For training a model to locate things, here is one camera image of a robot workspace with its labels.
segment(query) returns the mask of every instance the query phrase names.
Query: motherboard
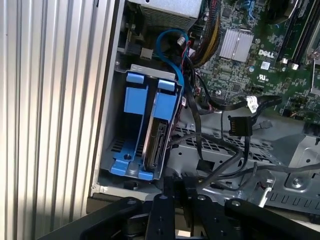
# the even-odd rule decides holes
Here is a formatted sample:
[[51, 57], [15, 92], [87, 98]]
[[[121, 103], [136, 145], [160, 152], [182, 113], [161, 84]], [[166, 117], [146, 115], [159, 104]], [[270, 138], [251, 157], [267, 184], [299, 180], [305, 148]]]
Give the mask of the motherboard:
[[[200, 68], [211, 96], [221, 100], [239, 92], [282, 96], [282, 104], [269, 112], [320, 124], [320, 96], [311, 93], [312, 88], [320, 87], [320, 71], [306, 55], [302, 54], [299, 62], [291, 61], [309, 21], [311, 1], [299, 1], [299, 11], [279, 24], [266, 22], [266, 0], [256, 0], [249, 11], [244, 3], [225, 0], [221, 4], [220, 49]], [[234, 60], [235, 51], [228, 56], [235, 34], [238, 40], [242, 36], [247, 42], [249, 39], [247, 45], [238, 47], [239, 51], [248, 47], [244, 59], [240, 53]]]

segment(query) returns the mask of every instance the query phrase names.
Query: yellow wire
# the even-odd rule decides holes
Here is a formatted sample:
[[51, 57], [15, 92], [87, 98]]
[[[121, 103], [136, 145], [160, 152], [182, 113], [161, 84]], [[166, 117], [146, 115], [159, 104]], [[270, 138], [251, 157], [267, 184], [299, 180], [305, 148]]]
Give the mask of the yellow wire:
[[202, 60], [199, 62], [199, 64], [196, 65], [196, 67], [205, 64], [207, 59], [210, 57], [210, 54], [211, 54], [212, 49], [214, 47], [214, 44], [215, 44], [215, 42], [217, 40], [219, 24], [220, 24], [220, 19], [218, 19], [216, 21], [215, 26], [214, 26], [214, 31], [213, 31], [213, 34], [212, 34], [212, 38], [211, 38], [211, 41], [209, 43], [209, 46], [208, 46], [206, 52], [204, 53], [204, 56], [203, 56]]

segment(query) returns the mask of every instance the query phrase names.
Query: corrugated metal panel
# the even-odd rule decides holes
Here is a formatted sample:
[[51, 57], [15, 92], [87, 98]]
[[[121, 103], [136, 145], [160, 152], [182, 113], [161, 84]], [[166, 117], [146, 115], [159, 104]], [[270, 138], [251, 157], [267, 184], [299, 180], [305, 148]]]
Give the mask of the corrugated metal panel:
[[85, 214], [114, 7], [0, 1], [0, 239]]

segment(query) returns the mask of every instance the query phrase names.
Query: red wire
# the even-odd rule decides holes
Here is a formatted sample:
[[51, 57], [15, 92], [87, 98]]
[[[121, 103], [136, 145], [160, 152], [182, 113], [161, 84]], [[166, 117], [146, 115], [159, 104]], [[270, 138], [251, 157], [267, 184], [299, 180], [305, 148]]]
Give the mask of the red wire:
[[185, 55], [185, 52], [187, 51], [189, 45], [191, 45], [191, 41], [189, 40], [186, 45], [185, 45], [185, 48], [183, 50], [183, 53], [181, 55], [181, 58], [182, 58], [182, 62], [181, 62], [181, 71], [182, 71], [182, 74], [184, 74], [184, 55]]

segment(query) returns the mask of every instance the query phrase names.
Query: heatsink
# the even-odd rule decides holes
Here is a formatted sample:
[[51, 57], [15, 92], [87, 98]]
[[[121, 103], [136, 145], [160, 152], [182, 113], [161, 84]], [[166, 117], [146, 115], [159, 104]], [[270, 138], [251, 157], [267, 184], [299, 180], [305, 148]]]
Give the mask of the heatsink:
[[219, 56], [244, 63], [247, 61], [253, 39], [254, 36], [245, 31], [227, 29]]

